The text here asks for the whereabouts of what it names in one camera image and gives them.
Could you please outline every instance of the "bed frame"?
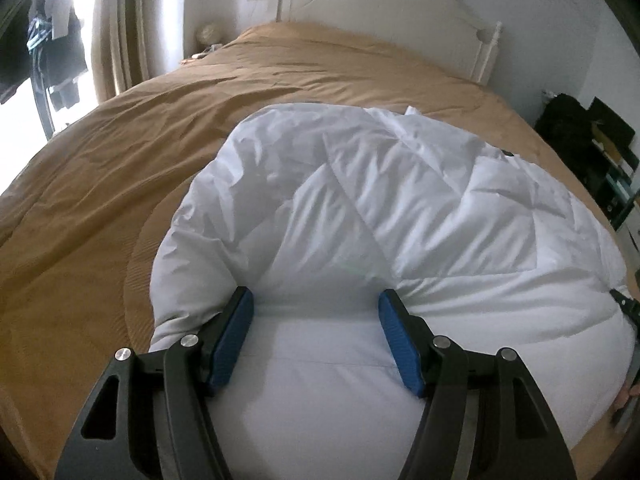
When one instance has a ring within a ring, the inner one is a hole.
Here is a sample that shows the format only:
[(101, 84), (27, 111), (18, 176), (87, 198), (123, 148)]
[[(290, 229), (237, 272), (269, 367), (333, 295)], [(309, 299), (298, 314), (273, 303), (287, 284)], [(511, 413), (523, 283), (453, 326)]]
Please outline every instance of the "bed frame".
[(487, 27), (459, 0), (266, 1), (261, 22), (316, 22), (368, 34), (482, 85), (489, 81), (502, 33), (501, 22)]

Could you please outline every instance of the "metal screw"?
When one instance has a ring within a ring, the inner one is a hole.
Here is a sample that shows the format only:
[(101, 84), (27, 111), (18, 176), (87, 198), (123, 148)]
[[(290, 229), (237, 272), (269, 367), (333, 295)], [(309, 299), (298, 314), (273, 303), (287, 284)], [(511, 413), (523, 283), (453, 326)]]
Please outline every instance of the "metal screw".
[(500, 355), (505, 361), (515, 361), (518, 358), (518, 354), (513, 348), (503, 348)]
[(182, 339), (180, 339), (180, 344), (186, 347), (194, 346), (197, 343), (198, 343), (198, 336), (196, 336), (195, 334), (187, 334)]
[(451, 339), (445, 335), (437, 335), (433, 338), (433, 344), (437, 348), (449, 348), (451, 346)]
[(126, 361), (131, 357), (131, 350), (129, 348), (121, 348), (116, 352), (116, 359), (118, 361)]

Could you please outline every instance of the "tan bedspread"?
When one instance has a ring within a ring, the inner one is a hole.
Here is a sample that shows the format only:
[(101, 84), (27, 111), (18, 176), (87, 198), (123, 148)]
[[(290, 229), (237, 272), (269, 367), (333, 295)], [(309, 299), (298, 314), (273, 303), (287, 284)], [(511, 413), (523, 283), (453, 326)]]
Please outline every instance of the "tan bedspread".
[(558, 156), (491, 92), (338, 30), (252, 28), (68, 127), (0, 198), (0, 426), (41, 478), (52, 477), (114, 351), (147, 350), (152, 260), (191, 178), (243, 118), (302, 101), (412, 105), (539, 164), (607, 224)]

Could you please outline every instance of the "black strap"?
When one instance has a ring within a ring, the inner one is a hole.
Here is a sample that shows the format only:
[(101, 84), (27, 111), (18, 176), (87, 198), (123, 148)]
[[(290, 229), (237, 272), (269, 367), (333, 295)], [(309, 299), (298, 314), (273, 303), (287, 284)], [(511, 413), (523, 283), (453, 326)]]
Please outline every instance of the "black strap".
[(28, 32), (27, 49), (31, 56), (31, 87), (36, 110), (40, 118), (40, 124), (47, 140), (51, 140), (55, 132), (49, 99), (47, 95), (48, 82), (42, 71), (42, 49), (47, 41), (50, 41), (52, 27), (51, 22), (45, 18), (44, 1), (33, 0), (36, 8), (36, 16), (31, 20)]
[(640, 302), (633, 298), (626, 297), (615, 288), (612, 288), (609, 294), (611, 294), (612, 298), (620, 306), (622, 313), (629, 318), (640, 333)]

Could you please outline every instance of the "beige curtain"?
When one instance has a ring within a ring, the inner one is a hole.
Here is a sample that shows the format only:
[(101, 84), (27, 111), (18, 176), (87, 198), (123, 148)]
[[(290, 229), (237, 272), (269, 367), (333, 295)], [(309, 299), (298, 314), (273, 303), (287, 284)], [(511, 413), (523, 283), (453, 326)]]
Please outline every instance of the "beige curtain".
[(98, 102), (149, 79), (142, 0), (95, 0), (91, 64)]

